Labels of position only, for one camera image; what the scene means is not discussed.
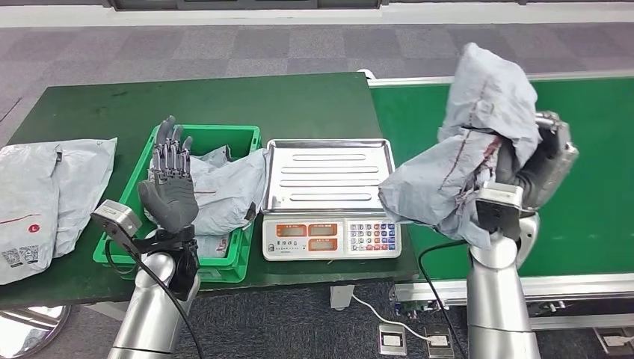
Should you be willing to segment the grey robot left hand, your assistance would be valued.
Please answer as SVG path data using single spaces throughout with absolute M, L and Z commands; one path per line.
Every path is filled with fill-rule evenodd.
M 173 116 L 158 127 L 148 177 L 138 183 L 141 203 L 162 229 L 178 233 L 190 226 L 199 207 L 191 177 L 192 137 L 182 139 L 183 126 Z

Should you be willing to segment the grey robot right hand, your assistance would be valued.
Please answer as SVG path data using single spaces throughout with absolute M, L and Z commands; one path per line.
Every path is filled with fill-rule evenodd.
M 579 151 L 573 145 L 570 129 L 553 111 L 539 111 L 535 122 L 542 137 L 535 152 L 520 167 L 515 149 L 504 138 L 498 152 L 496 181 L 523 189 L 523 210 L 537 212 L 554 195 L 573 167 Z

